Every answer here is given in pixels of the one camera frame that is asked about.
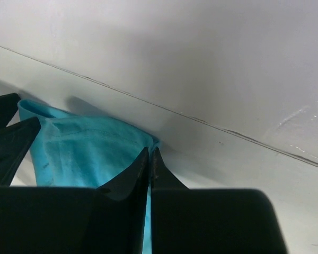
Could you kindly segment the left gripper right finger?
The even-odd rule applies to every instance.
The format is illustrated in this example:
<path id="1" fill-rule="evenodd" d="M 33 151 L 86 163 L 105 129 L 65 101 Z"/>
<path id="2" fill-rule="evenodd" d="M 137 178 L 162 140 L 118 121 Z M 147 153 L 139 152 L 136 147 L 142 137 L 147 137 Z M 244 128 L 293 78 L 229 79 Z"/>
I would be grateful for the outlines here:
<path id="1" fill-rule="evenodd" d="M 286 253 L 268 197 L 257 189 L 190 189 L 166 167 L 151 163 L 153 253 Z"/>

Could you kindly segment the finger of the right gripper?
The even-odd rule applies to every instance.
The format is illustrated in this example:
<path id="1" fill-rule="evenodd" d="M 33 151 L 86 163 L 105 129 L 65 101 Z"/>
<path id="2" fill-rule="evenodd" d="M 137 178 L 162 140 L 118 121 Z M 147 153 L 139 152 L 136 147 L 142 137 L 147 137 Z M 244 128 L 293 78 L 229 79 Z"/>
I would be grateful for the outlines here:
<path id="1" fill-rule="evenodd" d="M 20 96 L 11 93 L 0 96 L 0 129 L 5 128 L 18 110 Z"/>
<path id="2" fill-rule="evenodd" d="M 32 117 L 0 129 L 0 186 L 9 186 L 41 129 Z"/>

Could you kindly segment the light blue t-shirt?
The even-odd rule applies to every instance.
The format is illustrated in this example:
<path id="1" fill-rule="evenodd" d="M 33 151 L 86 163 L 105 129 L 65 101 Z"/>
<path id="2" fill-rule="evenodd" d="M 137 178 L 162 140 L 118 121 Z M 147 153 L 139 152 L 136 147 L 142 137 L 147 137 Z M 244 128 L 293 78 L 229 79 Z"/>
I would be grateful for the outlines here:
<path id="1" fill-rule="evenodd" d="M 30 154 L 37 187 L 99 188 L 128 168 L 147 148 L 149 159 L 159 140 L 108 116 L 79 116 L 24 99 L 22 120 L 37 117 L 41 129 Z M 150 201 L 147 188 L 143 247 L 151 250 Z"/>

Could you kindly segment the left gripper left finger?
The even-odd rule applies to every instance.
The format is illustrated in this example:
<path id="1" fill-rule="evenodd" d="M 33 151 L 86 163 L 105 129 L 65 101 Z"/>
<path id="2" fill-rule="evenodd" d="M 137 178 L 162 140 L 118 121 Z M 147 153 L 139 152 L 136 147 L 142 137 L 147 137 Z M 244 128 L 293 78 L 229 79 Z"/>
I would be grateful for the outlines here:
<path id="1" fill-rule="evenodd" d="M 141 253 L 148 159 L 99 188 L 0 187 L 0 253 Z"/>

